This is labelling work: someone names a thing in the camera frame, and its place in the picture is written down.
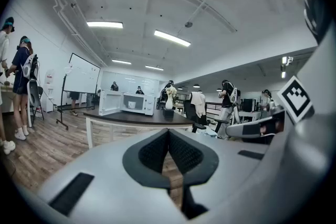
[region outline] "black and white square tag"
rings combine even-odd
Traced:
[[[296,123],[299,122],[312,107],[312,102],[308,94],[295,76],[278,92],[278,96]]]

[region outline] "white pants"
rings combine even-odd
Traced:
[[[227,121],[230,123],[230,117],[231,117],[232,112],[233,112],[233,106],[230,106],[228,108],[223,108],[222,113],[219,115],[218,119],[222,121]],[[226,130],[226,127],[229,125],[229,123],[228,124],[222,123],[221,127],[218,130],[218,134],[217,134],[218,136],[222,138],[227,136],[225,130]]]

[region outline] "vase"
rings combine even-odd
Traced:
[[[168,100],[166,102],[166,109],[173,109],[173,96],[168,95]]]

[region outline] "white microwave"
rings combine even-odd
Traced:
[[[99,115],[129,111],[153,115],[156,97],[143,94],[102,90],[100,93]]]

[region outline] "white towel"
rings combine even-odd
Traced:
[[[193,98],[191,104],[195,105],[196,114],[200,118],[203,115],[206,115],[205,112],[205,96],[199,92],[192,92]]]

